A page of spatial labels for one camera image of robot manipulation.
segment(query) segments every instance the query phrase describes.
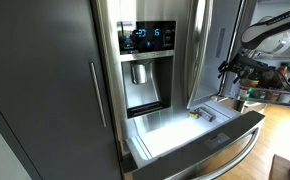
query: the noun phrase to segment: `stainless steel refrigerator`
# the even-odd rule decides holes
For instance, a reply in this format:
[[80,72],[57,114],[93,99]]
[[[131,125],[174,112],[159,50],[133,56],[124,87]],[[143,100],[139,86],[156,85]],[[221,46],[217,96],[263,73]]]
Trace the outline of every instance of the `stainless steel refrigerator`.
[[[218,77],[218,67],[240,53],[244,30],[264,16],[290,10],[290,1],[94,4],[120,161],[133,179],[213,179],[252,150],[264,115],[240,114],[211,100],[215,96],[290,107],[290,102],[242,96],[240,82],[233,83],[235,73]],[[290,66],[290,54],[255,52],[253,58]],[[247,135],[252,135],[247,146],[221,168],[200,177],[186,175]]]

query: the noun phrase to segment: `cabinet door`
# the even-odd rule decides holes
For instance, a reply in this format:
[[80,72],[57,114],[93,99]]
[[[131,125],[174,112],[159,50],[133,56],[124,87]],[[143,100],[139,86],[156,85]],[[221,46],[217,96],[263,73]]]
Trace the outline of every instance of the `cabinet door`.
[[0,111],[43,179],[121,178],[93,25],[88,0],[0,1]]

